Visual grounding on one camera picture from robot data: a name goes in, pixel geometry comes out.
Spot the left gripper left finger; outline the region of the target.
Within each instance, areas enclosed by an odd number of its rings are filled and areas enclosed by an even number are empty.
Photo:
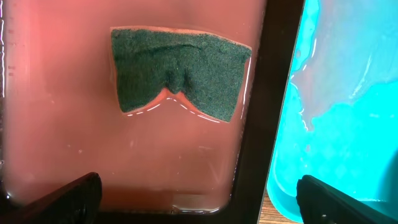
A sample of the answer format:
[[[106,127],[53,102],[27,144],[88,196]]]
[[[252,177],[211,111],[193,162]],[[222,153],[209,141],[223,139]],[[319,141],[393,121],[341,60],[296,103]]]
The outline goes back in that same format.
[[[90,172],[24,207],[3,213],[1,223],[92,224],[101,199],[101,178]]]

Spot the green scrubbing sponge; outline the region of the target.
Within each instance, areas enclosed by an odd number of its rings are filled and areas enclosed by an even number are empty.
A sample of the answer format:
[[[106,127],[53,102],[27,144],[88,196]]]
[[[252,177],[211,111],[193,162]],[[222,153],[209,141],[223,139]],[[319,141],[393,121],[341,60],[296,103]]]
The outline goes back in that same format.
[[[123,113],[147,106],[167,89],[202,113],[231,121],[250,47],[206,32],[113,28],[110,38]]]

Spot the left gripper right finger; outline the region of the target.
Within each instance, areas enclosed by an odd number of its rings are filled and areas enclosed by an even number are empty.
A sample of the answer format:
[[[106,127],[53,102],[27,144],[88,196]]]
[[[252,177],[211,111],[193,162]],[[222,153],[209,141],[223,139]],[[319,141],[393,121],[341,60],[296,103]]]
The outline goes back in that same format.
[[[397,224],[397,220],[311,176],[297,182],[296,200],[304,224]]]

